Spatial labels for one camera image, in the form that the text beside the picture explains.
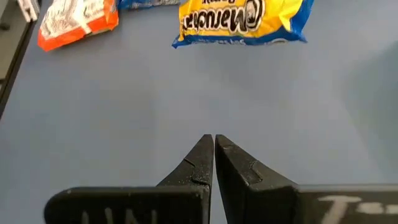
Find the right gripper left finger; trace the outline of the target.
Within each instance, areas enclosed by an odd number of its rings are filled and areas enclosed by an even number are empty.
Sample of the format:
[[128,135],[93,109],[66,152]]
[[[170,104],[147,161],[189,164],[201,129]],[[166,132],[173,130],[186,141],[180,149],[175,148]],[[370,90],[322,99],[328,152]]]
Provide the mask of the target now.
[[203,135],[153,187],[74,187],[52,196],[45,224],[209,224],[213,138]]

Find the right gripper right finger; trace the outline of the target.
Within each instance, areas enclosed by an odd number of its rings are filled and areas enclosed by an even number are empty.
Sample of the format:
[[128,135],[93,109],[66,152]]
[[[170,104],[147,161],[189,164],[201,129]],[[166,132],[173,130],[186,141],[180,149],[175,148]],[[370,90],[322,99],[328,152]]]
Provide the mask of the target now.
[[228,224],[398,224],[398,184],[299,185],[216,135]]

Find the blue ramen noodle packet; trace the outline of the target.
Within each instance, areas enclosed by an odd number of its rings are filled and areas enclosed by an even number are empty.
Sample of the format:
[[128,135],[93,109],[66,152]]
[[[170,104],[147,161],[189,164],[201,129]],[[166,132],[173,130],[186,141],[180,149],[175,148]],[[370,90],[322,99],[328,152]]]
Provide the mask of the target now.
[[118,0],[119,9],[145,9],[156,6],[178,5],[181,0]]
[[269,45],[306,43],[303,28],[314,0],[187,0],[178,10],[179,33],[172,43]]

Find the orange ramen noodle packet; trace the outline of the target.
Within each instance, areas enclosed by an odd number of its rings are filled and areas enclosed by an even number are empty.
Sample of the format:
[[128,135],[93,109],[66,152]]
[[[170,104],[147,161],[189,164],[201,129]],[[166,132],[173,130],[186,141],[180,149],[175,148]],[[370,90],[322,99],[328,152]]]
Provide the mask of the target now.
[[117,0],[53,0],[40,24],[37,45],[48,52],[118,24]]

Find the black table frame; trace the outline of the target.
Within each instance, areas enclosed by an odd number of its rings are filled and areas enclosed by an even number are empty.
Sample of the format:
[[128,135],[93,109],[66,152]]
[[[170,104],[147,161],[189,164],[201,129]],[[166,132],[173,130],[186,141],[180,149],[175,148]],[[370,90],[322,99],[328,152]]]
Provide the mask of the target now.
[[36,22],[27,22],[18,0],[0,0],[0,119]]

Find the white plastic bracket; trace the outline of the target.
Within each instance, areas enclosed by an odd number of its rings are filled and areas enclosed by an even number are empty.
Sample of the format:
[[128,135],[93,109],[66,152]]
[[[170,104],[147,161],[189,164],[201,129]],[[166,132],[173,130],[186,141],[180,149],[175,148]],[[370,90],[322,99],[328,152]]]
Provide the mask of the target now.
[[40,4],[38,0],[16,0],[22,15],[27,22],[35,22],[39,17]]

